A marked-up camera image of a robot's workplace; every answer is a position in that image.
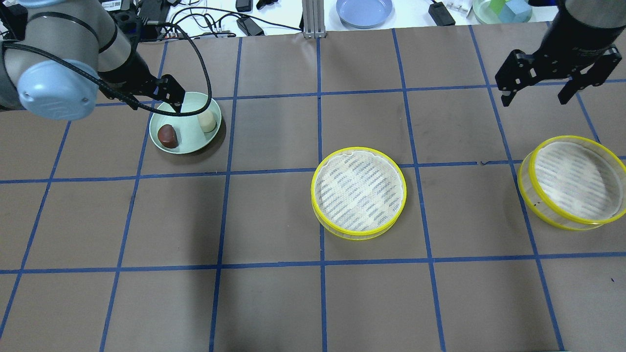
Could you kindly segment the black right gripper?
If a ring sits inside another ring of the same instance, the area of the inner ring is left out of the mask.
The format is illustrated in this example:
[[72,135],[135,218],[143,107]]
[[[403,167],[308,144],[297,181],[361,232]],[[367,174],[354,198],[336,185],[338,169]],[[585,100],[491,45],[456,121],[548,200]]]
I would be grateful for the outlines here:
[[544,80],[570,78],[558,93],[561,105],[588,86],[600,86],[621,62],[614,42],[623,27],[597,27],[578,20],[554,20],[539,49],[532,54],[515,49],[495,74],[503,107],[519,90]]

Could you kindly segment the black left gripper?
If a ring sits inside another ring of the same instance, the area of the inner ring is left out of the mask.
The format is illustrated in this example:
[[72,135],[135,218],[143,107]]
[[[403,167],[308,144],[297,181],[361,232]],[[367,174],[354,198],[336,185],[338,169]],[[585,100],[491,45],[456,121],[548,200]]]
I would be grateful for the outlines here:
[[138,53],[130,54],[116,69],[101,71],[100,77],[119,93],[147,96],[168,103],[175,113],[182,112],[184,88],[170,74],[161,78],[152,75]]

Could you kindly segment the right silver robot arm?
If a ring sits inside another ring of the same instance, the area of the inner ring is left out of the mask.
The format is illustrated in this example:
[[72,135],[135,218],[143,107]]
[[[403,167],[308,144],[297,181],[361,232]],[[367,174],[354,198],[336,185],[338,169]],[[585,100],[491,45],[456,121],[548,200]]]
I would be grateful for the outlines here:
[[558,13],[532,54],[512,50],[495,75],[504,107],[545,80],[566,79],[561,104],[586,87],[604,84],[622,61],[615,40],[626,26],[623,0],[559,0]]

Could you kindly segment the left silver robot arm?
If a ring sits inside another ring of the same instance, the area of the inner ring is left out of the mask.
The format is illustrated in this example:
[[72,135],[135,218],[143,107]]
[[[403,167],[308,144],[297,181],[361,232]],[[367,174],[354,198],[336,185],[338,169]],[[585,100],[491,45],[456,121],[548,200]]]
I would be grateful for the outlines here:
[[177,113],[185,90],[169,74],[154,76],[137,44],[98,0],[21,0],[24,39],[1,42],[1,110],[26,109],[53,120],[78,120],[98,92],[169,103]]

